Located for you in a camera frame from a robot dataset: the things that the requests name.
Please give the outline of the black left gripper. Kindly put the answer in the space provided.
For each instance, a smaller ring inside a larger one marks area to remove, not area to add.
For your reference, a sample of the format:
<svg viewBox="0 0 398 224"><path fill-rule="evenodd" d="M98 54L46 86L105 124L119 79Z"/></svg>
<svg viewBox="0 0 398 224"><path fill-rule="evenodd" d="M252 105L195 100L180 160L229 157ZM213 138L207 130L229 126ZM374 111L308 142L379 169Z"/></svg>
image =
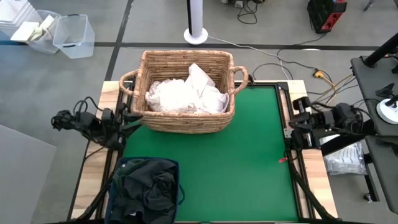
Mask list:
<svg viewBox="0 0 398 224"><path fill-rule="evenodd" d="M123 113L123 122L132 123L142 118L142 115ZM137 131L142 125L135 124L132 126L122 125L115 116L113 110L105 108L102 112L101 124L103 127L103 144L104 146L123 146L123 137L128 138L132 133Z"/></svg>

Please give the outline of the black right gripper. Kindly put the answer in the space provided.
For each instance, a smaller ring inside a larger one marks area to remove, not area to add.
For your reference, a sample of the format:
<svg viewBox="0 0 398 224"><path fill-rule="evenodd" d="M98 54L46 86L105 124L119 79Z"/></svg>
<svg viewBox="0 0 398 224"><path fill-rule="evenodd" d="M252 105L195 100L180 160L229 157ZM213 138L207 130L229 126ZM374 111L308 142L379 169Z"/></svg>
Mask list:
<svg viewBox="0 0 398 224"><path fill-rule="evenodd" d="M335 119L332 111L319 113L299 113L289 121L291 128L331 129L335 127Z"/></svg>

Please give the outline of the white lace garment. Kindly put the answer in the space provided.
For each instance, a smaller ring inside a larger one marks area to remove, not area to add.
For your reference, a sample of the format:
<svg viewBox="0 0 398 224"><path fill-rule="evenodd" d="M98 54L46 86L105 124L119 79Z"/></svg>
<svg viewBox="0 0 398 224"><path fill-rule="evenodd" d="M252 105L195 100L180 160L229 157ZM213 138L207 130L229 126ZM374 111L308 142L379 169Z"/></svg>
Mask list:
<svg viewBox="0 0 398 224"><path fill-rule="evenodd" d="M202 106L197 92L182 79L155 81L145 99L155 112L196 113Z"/></svg>

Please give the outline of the dark grey garment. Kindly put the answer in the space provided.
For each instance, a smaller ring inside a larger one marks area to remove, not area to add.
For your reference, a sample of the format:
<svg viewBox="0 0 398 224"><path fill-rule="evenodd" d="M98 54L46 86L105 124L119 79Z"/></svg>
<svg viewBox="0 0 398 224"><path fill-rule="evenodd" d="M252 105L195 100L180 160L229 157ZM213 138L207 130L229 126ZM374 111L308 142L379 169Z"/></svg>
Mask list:
<svg viewBox="0 0 398 224"><path fill-rule="evenodd" d="M178 165L167 159L147 159L148 163L124 178L118 188L178 188Z"/></svg>

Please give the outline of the off-white large shirt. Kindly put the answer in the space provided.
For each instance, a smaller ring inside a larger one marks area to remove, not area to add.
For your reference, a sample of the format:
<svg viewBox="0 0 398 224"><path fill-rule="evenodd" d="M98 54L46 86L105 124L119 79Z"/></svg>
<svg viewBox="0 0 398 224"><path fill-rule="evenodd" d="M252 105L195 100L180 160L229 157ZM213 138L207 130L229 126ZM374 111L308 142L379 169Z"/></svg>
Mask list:
<svg viewBox="0 0 398 224"><path fill-rule="evenodd" d="M224 113L228 107L229 95L207 85L201 94L202 110L207 113Z"/></svg>

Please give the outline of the black stand leg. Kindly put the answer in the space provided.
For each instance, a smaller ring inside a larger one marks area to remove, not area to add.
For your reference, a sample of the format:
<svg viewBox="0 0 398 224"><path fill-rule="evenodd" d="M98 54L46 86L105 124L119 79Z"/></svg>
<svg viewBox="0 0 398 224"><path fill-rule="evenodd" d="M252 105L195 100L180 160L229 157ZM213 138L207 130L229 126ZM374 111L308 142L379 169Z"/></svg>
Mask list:
<svg viewBox="0 0 398 224"><path fill-rule="evenodd" d="M322 152L322 156L328 156L336 151L341 150L342 148L354 144L356 142L360 142L366 136L374 136L377 132L374 128L372 122L365 122L364 129L360 131L359 134L348 134L343 133L333 138L326 143L320 146L320 150ZM370 153L364 153L363 155L364 167L366 169L366 175L364 175L366 185L368 187L369 192L364 195L364 199L368 202L378 202L380 201L379 194L376 190L375 183L373 181L373 177L371 175L371 171L369 165L373 163L373 159Z"/></svg>

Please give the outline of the woven wicker basket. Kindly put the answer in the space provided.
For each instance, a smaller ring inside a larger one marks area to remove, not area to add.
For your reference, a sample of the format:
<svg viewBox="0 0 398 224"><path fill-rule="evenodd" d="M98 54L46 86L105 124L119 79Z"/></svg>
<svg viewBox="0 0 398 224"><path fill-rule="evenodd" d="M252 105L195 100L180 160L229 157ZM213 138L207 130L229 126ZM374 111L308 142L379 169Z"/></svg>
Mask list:
<svg viewBox="0 0 398 224"><path fill-rule="evenodd" d="M229 95L226 112L217 114L188 114L155 112L149 108L145 93L154 81L187 78L188 67L197 64L215 81L216 87ZM131 110L141 115L141 123L155 131L183 134L215 133L233 120L235 97L246 88L248 71L235 66L233 55L217 50L146 50L137 70L123 75L119 89L133 97Z"/></svg>

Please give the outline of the clear plastic bag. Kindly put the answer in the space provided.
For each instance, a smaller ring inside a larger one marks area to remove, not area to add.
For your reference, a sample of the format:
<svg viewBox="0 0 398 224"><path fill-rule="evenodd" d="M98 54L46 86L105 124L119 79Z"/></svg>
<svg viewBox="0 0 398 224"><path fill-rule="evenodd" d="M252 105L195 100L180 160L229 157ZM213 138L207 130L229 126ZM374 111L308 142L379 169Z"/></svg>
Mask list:
<svg viewBox="0 0 398 224"><path fill-rule="evenodd" d="M366 175L364 153L360 142L323 156L328 175Z"/></svg>

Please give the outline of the black side table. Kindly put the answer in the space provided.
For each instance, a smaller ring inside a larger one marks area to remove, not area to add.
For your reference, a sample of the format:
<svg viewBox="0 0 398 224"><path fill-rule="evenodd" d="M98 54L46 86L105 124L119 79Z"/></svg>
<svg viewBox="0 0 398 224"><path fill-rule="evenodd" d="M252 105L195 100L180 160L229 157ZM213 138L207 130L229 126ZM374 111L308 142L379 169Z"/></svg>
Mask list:
<svg viewBox="0 0 398 224"><path fill-rule="evenodd" d="M365 137L365 141L388 207L398 214L398 124L389 124L379 117L376 106L387 98L375 94L376 90L395 83L392 99L398 101L398 73L392 72L398 62L382 58L374 67L367 67L361 58L353 58L351 64L377 132Z"/></svg>

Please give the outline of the white round device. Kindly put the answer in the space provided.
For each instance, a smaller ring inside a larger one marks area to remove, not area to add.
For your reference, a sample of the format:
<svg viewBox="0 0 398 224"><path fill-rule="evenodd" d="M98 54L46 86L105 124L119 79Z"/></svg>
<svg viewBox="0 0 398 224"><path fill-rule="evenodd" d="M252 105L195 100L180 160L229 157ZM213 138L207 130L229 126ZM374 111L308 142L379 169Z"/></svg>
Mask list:
<svg viewBox="0 0 398 224"><path fill-rule="evenodd" d="M389 123L398 124L398 101L388 98L382 100L376 106L376 112L379 117Z"/></svg>

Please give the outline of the black object on side table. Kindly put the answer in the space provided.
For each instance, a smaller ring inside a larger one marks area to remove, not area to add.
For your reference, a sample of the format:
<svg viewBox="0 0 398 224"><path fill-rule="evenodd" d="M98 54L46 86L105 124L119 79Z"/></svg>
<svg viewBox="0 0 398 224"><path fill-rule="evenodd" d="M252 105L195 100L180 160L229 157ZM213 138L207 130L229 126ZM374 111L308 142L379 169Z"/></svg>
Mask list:
<svg viewBox="0 0 398 224"><path fill-rule="evenodd" d="M395 85L395 83L390 83L387 86L381 88L380 90L376 90L376 92L375 92L376 96L382 97L382 98L394 97L394 94L393 94L394 85Z"/></svg>

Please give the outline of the navy fabric bin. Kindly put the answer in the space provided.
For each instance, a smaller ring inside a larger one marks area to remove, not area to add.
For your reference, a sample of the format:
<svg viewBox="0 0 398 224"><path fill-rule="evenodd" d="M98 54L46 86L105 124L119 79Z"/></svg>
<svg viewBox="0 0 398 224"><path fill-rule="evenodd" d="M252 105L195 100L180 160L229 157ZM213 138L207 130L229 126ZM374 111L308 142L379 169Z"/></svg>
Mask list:
<svg viewBox="0 0 398 224"><path fill-rule="evenodd" d="M174 224L184 200L177 161L124 157L111 178L104 223Z"/></svg>

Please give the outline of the green table mat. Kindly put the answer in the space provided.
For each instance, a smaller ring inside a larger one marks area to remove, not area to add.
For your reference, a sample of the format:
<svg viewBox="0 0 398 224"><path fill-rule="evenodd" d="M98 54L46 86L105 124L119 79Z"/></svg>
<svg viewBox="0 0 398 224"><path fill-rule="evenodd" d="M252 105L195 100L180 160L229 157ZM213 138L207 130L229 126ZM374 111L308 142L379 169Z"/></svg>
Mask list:
<svg viewBox="0 0 398 224"><path fill-rule="evenodd" d="M175 134L141 127L128 139L124 155L178 162L185 190L180 222L295 221L284 151L275 89L259 87L238 94L234 118L224 130Z"/></svg>

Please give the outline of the empty clear plastic bin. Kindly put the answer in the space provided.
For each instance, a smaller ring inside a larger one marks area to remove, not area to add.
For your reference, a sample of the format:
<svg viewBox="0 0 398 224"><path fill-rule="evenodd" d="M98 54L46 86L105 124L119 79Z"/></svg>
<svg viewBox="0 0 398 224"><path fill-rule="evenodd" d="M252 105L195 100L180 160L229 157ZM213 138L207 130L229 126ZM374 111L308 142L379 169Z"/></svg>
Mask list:
<svg viewBox="0 0 398 224"><path fill-rule="evenodd" d="M53 45L68 58L91 57L95 47L95 33L86 14L69 14L58 18Z"/></svg>

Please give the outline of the black stand pole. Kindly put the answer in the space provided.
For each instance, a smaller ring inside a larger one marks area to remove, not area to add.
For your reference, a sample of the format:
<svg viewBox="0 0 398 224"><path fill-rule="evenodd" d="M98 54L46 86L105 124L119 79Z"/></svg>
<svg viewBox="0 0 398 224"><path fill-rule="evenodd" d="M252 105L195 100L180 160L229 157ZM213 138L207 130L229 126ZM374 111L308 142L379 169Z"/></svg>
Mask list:
<svg viewBox="0 0 398 224"><path fill-rule="evenodd" d="M387 54L398 53L398 32L393 35L389 40L382 44L370 56L363 60L367 67L373 67L380 59Z"/></svg>

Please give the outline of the red and black tool case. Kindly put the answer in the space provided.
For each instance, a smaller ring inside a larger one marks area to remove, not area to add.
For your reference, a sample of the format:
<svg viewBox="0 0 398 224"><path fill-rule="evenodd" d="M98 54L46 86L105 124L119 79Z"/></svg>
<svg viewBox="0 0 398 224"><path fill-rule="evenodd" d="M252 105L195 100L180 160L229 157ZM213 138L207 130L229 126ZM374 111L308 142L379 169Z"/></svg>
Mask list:
<svg viewBox="0 0 398 224"><path fill-rule="evenodd" d="M309 0L307 11L317 34L331 32L333 26L346 11L346 0Z"/></svg>

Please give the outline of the grey board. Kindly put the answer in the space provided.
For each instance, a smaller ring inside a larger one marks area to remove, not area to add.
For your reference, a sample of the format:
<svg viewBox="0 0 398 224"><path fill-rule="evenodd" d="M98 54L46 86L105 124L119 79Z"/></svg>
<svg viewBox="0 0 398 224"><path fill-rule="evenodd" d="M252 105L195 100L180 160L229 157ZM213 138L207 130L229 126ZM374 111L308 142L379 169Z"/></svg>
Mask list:
<svg viewBox="0 0 398 224"><path fill-rule="evenodd" d="M30 224L56 150L0 125L0 224Z"/></svg>

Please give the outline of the white tower fan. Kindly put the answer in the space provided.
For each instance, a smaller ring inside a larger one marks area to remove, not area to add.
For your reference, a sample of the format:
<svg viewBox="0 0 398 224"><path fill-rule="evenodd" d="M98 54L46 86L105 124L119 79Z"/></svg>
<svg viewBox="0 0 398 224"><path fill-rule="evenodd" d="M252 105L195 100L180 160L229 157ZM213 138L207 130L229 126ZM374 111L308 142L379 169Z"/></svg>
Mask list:
<svg viewBox="0 0 398 224"><path fill-rule="evenodd" d="M203 26L203 0L187 0L188 28L183 37L191 45L203 44L208 31Z"/></svg>

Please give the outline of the cream foam block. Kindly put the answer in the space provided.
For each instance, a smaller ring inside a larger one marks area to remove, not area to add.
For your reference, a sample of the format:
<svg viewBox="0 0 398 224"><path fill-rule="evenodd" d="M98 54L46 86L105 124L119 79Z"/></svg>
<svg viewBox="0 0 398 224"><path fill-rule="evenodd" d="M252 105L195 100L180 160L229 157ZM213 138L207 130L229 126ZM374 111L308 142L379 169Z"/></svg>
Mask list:
<svg viewBox="0 0 398 224"><path fill-rule="evenodd" d="M54 21L55 21L55 18L52 17L51 15L48 15L44 19L44 21L39 25L39 28L47 32L49 27L53 24Z"/></svg>

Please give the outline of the white foam sheet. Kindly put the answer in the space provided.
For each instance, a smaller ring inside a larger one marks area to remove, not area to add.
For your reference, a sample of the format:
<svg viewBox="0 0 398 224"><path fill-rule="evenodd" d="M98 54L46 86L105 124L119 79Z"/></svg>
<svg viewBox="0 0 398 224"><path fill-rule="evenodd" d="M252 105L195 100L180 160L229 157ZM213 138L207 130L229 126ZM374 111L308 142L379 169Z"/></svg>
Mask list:
<svg viewBox="0 0 398 224"><path fill-rule="evenodd" d="M33 35L35 30L39 27L39 22L25 21L12 35L11 40L17 42L26 42Z"/></svg>

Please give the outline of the black aluminium table frame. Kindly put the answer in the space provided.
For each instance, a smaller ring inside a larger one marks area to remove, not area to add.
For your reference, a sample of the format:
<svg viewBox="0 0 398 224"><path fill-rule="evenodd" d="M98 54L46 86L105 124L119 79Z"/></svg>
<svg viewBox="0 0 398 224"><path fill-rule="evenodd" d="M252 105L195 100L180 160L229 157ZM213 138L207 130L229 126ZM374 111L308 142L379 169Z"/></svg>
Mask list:
<svg viewBox="0 0 398 224"><path fill-rule="evenodd" d="M292 110L290 109L292 101L307 96L302 80L259 80L255 84L257 87L273 86L277 89L280 96L280 105L283 108L283 117L286 121L292 117ZM119 92L119 82L105 81L99 98L99 106L115 109L121 101L128 103L129 98ZM100 146L95 143L88 143L86 154L92 154L92 156L84 160L81 166L67 220L83 214L106 182L116 165L116 161L121 157L120 153L100 149ZM295 166L307 178L308 186L327 212L337 217L338 213L321 151L316 149L305 150L302 153L302 158L295 161Z"/></svg>

